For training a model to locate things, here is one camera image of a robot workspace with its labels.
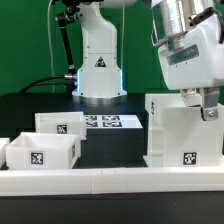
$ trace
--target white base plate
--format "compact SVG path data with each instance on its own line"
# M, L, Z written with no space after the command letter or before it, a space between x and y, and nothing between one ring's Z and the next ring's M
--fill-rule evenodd
M0 171L0 196L222 190L222 166Z

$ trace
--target sticker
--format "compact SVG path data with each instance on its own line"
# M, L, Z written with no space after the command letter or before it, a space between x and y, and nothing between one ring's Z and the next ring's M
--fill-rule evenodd
M95 67L107 67L102 57L96 62Z
M87 121L86 122L86 126L87 126L87 128L97 128L98 127L98 123L97 123L97 121L95 121L95 122Z
M121 128L121 122L103 122L103 127L105 128Z
M197 165L197 152L184 152L183 166L196 166Z
M72 147L72 158L75 156L75 145Z
M32 165L44 165L44 153L42 152L31 152L30 159Z
M95 115L89 115L89 116L85 116L85 119L87 120L87 121L97 121L97 116L95 116Z
M103 116L104 121L119 121L119 116Z
M154 108L155 103L151 102L151 114L154 115L155 113L155 108Z
M58 134L67 134L67 125L57 125Z

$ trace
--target green wall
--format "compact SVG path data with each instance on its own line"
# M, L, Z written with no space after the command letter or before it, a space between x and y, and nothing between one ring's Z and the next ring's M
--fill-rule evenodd
M0 95L18 92L22 87L51 75L47 37L48 0L1 0L0 20ZM52 8L52 40L55 56L55 75L67 72L64 49L54 16L63 12L58 3ZM121 46L121 9L103 9L102 14L118 30L118 49ZM138 0L126 9L124 38L124 87L130 93L167 92L163 81L157 49L151 44L152 15ZM82 64L82 35L78 22L68 27L74 62ZM52 91L50 87L32 91Z

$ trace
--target white cube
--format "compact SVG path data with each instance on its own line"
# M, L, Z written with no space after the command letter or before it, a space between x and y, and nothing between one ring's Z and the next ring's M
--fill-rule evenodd
M224 106L219 104L217 109L217 120L203 121L201 108L187 107L180 94L147 94L148 165L220 166Z
M78 135L21 133L6 147L10 170L70 169L80 156Z
M83 112L37 113L37 133L74 134L86 139L86 120Z

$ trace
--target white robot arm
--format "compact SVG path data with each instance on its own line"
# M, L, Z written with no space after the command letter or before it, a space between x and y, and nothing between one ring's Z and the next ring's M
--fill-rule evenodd
M83 34L83 65L77 73L73 99L92 104L107 104L123 99L127 92L123 90L122 71L117 66L117 31L113 24L102 17L100 8L122 8L133 5L136 0L62 2L67 8L66 19L77 18Z
M224 24L213 0L152 0L153 44L167 87L180 89L188 106L202 95L202 118L218 118L219 86L224 85Z

